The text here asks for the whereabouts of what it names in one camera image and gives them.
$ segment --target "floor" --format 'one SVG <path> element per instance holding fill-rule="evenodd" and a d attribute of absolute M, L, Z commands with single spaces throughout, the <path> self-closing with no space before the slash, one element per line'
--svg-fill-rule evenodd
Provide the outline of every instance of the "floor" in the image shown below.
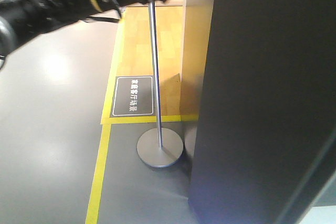
<path fill-rule="evenodd" d="M 85 222 L 116 31 L 77 23 L 8 57 L 0 72 L 1 224 Z"/>
<path fill-rule="evenodd" d="M 163 121 L 181 134 L 176 78 L 181 43 L 173 37 L 181 36 L 182 9 L 157 11 L 159 51 L 170 62 L 163 67 L 162 85 L 176 80 L 162 89 Z M 1 224 L 197 223 L 187 202 L 187 158 L 158 171 L 137 157 L 136 141 L 155 127 L 150 123 L 155 117 L 106 113 L 116 76 L 152 74 L 146 14 L 146 7 L 130 7 L 119 25 L 78 22 L 8 57 L 0 73 Z M 161 21 L 164 15 L 171 26 Z M 129 27 L 128 19 L 135 24 Z M 171 54 L 162 49 L 162 38 L 173 43 Z M 129 52 L 130 47 L 138 50 Z"/>

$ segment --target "wooden floor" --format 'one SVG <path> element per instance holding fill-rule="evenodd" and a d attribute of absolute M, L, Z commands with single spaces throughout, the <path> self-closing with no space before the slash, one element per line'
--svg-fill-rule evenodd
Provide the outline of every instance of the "wooden floor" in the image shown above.
<path fill-rule="evenodd" d="M 162 115 L 180 114 L 182 6 L 157 7 Z M 148 9 L 128 7 L 117 76 L 152 75 Z"/>

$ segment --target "wooden panel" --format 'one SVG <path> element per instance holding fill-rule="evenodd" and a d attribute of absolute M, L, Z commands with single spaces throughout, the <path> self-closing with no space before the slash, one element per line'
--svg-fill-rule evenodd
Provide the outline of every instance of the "wooden panel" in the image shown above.
<path fill-rule="evenodd" d="M 186 0 L 181 78 L 182 121 L 198 117 L 214 0 Z"/>
<path fill-rule="evenodd" d="M 181 39 L 183 7 L 157 7 L 162 115 L 180 114 Z M 124 45 L 117 76 L 152 75 L 147 7 L 129 7 L 124 16 Z"/>

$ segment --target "round metal base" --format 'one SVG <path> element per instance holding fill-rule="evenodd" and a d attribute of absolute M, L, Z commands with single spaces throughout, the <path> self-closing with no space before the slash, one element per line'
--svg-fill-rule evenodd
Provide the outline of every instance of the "round metal base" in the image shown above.
<path fill-rule="evenodd" d="M 177 162 L 183 152 L 183 142 L 180 136 L 169 129 L 162 128 L 163 147 L 159 147 L 158 130 L 145 132 L 138 141 L 138 155 L 147 165 L 163 168 Z"/>

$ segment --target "wall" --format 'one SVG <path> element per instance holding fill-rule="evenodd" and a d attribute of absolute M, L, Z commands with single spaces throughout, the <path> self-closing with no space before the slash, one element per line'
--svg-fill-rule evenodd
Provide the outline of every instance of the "wall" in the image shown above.
<path fill-rule="evenodd" d="M 196 139 L 204 67 L 214 0 L 186 0 L 180 112 L 190 157 Z"/>
<path fill-rule="evenodd" d="M 334 0 L 214 0 L 190 204 L 295 223 L 336 168 Z"/>

